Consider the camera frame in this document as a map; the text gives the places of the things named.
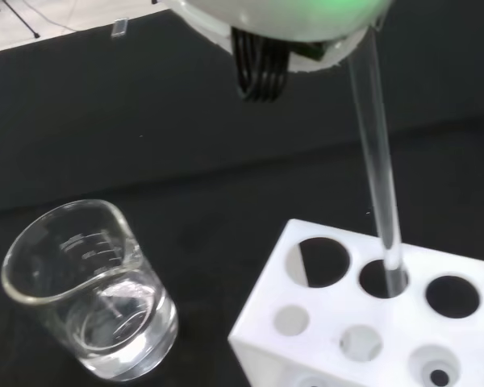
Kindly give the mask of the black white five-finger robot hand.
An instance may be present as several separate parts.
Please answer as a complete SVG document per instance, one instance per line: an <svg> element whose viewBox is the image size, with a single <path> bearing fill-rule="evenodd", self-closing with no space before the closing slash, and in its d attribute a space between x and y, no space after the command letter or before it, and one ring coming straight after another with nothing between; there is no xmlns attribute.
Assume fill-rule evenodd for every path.
<svg viewBox="0 0 484 387"><path fill-rule="evenodd" d="M392 3L369 1L167 1L196 32L229 52L245 101L273 102L290 73L329 69L350 56Z"/></svg>

